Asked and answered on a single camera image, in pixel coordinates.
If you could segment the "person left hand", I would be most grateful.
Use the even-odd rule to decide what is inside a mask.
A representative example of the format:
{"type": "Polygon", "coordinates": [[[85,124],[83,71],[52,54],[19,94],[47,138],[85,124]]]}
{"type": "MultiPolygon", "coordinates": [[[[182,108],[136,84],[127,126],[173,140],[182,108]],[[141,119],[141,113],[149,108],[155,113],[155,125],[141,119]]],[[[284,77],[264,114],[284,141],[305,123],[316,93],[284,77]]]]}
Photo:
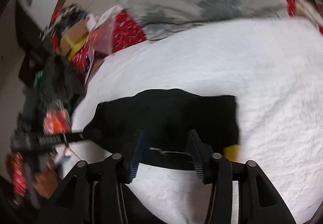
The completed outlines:
{"type": "Polygon", "coordinates": [[[59,178],[56,172],[49,169],[45,172],[40,172],[35,175],[33,187],[38,194],[46,199],[49,199],[59,185],[59,178]]]}

